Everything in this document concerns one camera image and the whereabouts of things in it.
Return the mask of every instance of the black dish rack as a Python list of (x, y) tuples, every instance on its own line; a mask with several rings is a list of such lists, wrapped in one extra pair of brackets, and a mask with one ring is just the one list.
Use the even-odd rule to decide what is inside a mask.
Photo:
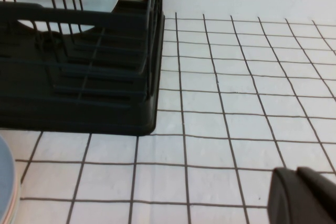
[[(0, 127), (149, 134), (158, 103), (162, 0), (119, 0), (111, 13), (73, 5), (0, 2)], [(48, 31), (35, 22), (46, 22)], [(54, 32), (51, 23), (78, 25), (80, 32)]]

